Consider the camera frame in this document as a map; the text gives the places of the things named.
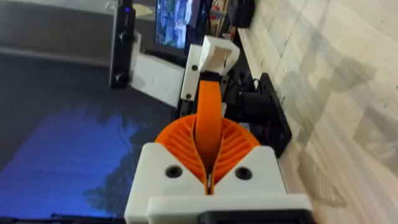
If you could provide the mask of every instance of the white panel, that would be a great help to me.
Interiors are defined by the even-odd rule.
[[[166,176],[166,169],[172,165],[182,168],[180,177],[171,179]],[[128,224],[146,223],[150,197],[204,193],[204,185],[163,145],[147,143],[142,148],[124,218]]]
[[[197,93],[200,70],[199,70],[199,59],[201,54],[201,46],[191,44],[187,60],[187,68],[185,69],[184,81],[182,83],[181,99],[183,100],[195,100]],[[192,70],[192,66],[196,65],[197,70]]]
[[[205,211],[306,209],[312,206],[304,194],[243,196],[154,197],[150,199],[150,224],[197,224]]]
[[[132,70],[133,88],[177,107],[184,68],[157,57],[139,54]]]
[[[240,49],[232,41],[205,36],[200,55],[200,71],[226,75],[239,58]]]
[[[235,170],[246,167],[252,178],[241,180]],[[257,146],[241,162],[227,173],[214,188],[215,195],[264,195],[286,194],[274,150],[268,146]]]

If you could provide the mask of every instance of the dark surface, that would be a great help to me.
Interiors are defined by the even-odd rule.
[[[0,217],[121,217],[171,107],[111,90],[104,67],[0,54],[0,68]]]

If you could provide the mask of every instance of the wooden plank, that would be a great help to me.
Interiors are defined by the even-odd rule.
[[[279,160],[320,223],[398,220],[398,3],[258,1],[241,40],[293,131]]]

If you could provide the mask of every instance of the black electronic device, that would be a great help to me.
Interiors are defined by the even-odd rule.
[[[134,45],[136,11],[132,0],[119,0],[114,13],[109,85],[125,89],[130,83],[131,52]]]
[[[188,55],[191,44],[201,45],[205,35],[210,32],[210,9],[213,0],[201,0],[198,11],[200,12],[195,26],[187,25],[185,36],[185,55]]]
[[[254,9],[254,0],[230,0],[228,3],[228,19],[230,25],[237,28],[250,27]]]

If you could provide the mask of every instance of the black mount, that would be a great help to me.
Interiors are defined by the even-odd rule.
[[[132,0],[119,0],[113,21],[113,39],[109,85],[112,89],[125,89],[129,86],[131,52],[135,41],[134,23],[136,11]]]

